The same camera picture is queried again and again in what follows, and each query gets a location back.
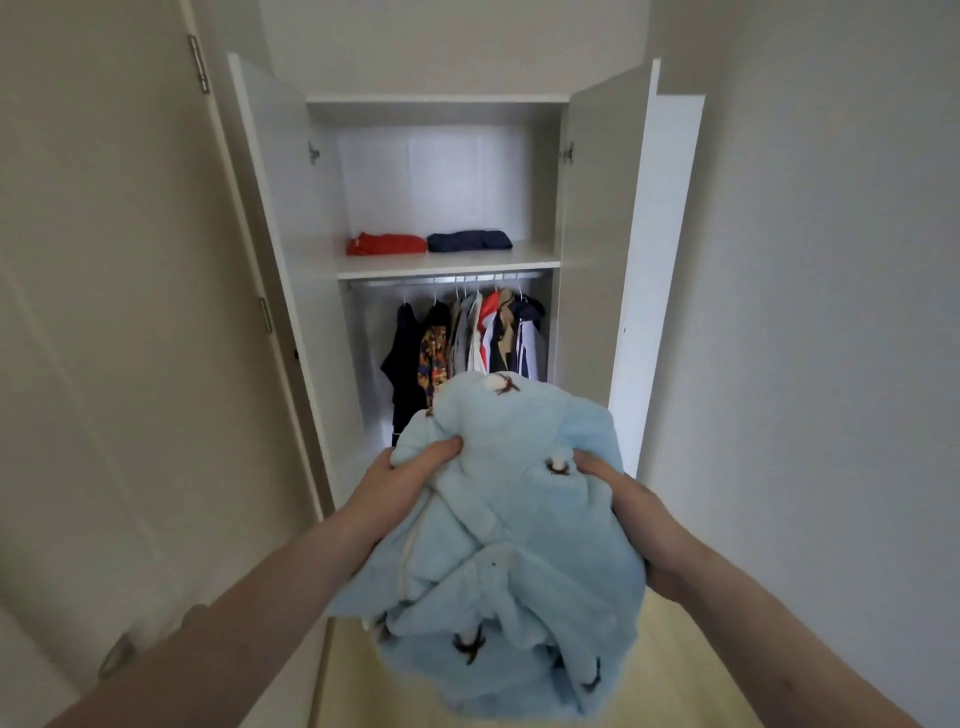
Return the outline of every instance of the clothes rail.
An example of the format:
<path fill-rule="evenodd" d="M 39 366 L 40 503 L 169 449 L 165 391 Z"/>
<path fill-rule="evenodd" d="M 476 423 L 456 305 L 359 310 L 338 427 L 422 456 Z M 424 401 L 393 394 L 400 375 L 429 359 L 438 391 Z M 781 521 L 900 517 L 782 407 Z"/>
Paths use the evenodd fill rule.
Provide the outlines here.
<path fill-rule="evenodd" d="M 502 280 L 531 280 L 545 278 L 544 271 L 516 273 L 478 273 L 473 276 L 408 276 L 395 279 L 347 280 L 347 288 L 383 288 L 399 285 L 444 285 L 450 283 L 496 283 Z"/>

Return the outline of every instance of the light blue fleece blanket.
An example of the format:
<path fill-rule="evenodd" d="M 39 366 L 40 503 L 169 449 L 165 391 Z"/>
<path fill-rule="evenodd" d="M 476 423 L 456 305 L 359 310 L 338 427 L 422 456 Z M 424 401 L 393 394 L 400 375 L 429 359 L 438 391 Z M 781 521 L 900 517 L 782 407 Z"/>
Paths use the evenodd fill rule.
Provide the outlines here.
<path fill-rule="evenodd" d="M 573 448 L 620 469 L 610 412 L 518 375 L 464 372 L 396 445 L 400 465 L 460 435 L 409 517 L 337 595 L 371 618 L 383 661 L 423 675 L 466 716 L 592 716 L 636 638 L 642 560 L 609 486 Z"/>

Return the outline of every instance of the wooden floor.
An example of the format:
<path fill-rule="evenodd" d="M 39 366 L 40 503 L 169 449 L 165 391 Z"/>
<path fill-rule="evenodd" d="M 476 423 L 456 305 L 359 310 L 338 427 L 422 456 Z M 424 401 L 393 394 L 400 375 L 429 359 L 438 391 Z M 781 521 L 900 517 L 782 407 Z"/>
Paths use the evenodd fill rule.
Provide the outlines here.
<path fill-rule="evenodd" d="M 525 728 L 569 723 L 499 723 L 452 716 L 423 683 L 380 665 L 359 621 L 333 630 L 314 728 Z M 672 602 L 647 592 L 640 637 L 598 728 L 752 728 L 759 722 L 696 625 Z"/>

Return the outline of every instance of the open cabinet door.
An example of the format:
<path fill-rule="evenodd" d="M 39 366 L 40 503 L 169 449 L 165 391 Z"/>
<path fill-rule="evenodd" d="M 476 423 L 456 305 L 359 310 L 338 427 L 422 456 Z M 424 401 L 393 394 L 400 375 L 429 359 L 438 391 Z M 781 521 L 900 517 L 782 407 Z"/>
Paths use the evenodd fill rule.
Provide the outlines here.
<path fill-rule="evenodd" d="M 658 96 L 660 61 L 574 94 L 554 381 L 610 408 L 637 470 L 703 96 Z"/>
<path fill-rule="evenodd" d="M 312 165 L 303 96 L 229 56 L 276 267 L 297 343 L 327 480 L 340 507 L 370 463 L 337 282 L 334 239 Z"/>

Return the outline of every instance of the white door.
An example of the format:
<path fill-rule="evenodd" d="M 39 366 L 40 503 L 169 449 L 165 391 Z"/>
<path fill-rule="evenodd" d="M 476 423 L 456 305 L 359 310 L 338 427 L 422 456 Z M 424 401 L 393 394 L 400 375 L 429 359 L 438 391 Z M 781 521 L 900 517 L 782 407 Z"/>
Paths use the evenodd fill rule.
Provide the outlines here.
<path fill-rule="evenodd" d="M 333 145 L 314 147 L 303 95 L 235 54 L 230 72 L 290 314 L 333 502 L 343 505 L 372 453 L 364 431 L 334 246 L 345 245 Z"/>
<path fill-rule="evenodd" d="M 608 406 L 636 474 L 703 96 L 659 96 L 660 61 L 570 99 L 554 381 Z"/>
<path fill-rule="evenodd" d="M 2 15 L 0 611 L 84 692 L 315 516 L 177 0 Z"/>

